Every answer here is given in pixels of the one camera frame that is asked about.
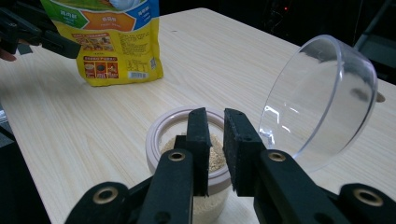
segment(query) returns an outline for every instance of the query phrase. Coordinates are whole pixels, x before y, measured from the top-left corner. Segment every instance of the beige powder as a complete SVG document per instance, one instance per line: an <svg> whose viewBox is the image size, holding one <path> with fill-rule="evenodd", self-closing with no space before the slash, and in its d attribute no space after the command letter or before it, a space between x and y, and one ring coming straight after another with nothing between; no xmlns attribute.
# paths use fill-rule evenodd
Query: beige powder
<svg viewBox="0 0 396 224"><path fill-rule="evenodd" d="M217 171L221 167L223 167L226 163L224 153L222 151L222 143L218 139L215 134L210 134L210 141L212 142L212 147L210 148L210 156L209 156L209 173ZM176 142L176 137L171 138L163 149L161 149L161 154L165 151L169 151L173 149Z"/></svg>

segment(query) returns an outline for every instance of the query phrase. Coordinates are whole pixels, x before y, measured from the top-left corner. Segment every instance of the powder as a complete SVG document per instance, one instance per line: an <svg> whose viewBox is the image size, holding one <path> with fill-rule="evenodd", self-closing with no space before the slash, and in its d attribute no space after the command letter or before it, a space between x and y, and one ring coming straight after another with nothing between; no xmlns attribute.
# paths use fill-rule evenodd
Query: powder
<svg viewBox="0 0 396 224"><path fill-rule="evenodd" d="M211 133L210 141L212 142L212 147L210 148L210 156L209 156L209 173L217 171L221 167L223 167L226 163L224 153L222 151L222 143L218 139L218 137ZM161 149L161 154L165 151L169 151L174 148L176 142L176 137L171 138L163 149Z"/></svg>
<svg viewBox="0 0 396 224"><path fill-rule="evenodd" d="M226 164L222 143L215 134L210 134L212 147L209 156L209 173L217 171ZM161 154L174 148L176 138L171 138L161 149ZM210 224L214 222L224 208L225 200L228 197L230 188L226 188L219 193L209 195L209 197L193 197L192 223Z"/></svg>

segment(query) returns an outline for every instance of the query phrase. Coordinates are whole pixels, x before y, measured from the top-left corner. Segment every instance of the plastic container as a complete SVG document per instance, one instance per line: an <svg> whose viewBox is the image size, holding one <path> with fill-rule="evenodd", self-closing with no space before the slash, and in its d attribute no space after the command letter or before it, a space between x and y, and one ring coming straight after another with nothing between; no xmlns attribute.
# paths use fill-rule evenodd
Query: plastic container
<svg viewBox="0 0 396 224"><path fill-rule="evenodd" d="M189 113L203 106L183 106L168 111L157 118L148 130L146 138L146 155L148 168L154 174L161 157L161 150L177 134L185 134ZM209 132L216 135L219 141L223 141L224 113L211 108L205 108L209 125ZM231 185L230 173L227 165L222 166L215 172L209 173L208 193L209 197L194 197L193 200L193 223L211 223L218 218L224 203L228 197Z"/></svg>
<svg viewBox="0 0 396 224"><path fill-rule="evenodd" d="M375 70L350 46L320 35L305 43L276 80L259 134L307 171L326 165L359 136L375 104Z"/></svg>

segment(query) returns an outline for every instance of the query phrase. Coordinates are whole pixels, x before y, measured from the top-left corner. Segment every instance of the wooden table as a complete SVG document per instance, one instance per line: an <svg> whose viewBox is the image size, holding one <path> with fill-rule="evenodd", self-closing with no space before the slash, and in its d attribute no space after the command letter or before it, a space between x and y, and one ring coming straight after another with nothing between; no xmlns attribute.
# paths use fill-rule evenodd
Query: wooden table
<svg viewBox="0 0 396 224"><path fill-rule="evenodd" d="M0 97L53 223L63 223L92 186L129 188L150 176L145 138L161 114L183 105L244 111L258 127L277 75L297 46L207 9L161 17L164 78L94 88L76 63L42 48L0 62ZM396 88L379 81L376 104L344 156L310 174L338 193L360 182L396 199ZM217 223L257 223L251 198L233 193Z"/></svg>

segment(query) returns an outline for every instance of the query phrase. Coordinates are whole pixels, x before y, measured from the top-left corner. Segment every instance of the white container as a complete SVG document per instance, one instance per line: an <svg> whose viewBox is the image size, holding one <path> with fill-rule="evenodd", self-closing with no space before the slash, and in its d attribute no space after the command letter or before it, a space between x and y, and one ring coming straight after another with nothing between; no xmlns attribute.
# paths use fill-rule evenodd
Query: white container
<svg viewBox="0 0 396 224"><path fill-rule="evenodd" d="M189 113L196 108L203 106L183 106L168 111L157 118L148 130L146 138L146 155L148 168L151 173L155 173L161 157L161 150L164 145L178 134L187 131L187 120ZM205 108L209 132L215 134L219 141L223 141L224 113L211 108ZM209 173L208 193L209 197L194 197L193 200L193 223L211 223L215 221L228 197L231 185L230 173L225 164L217 171Z"/></svg>

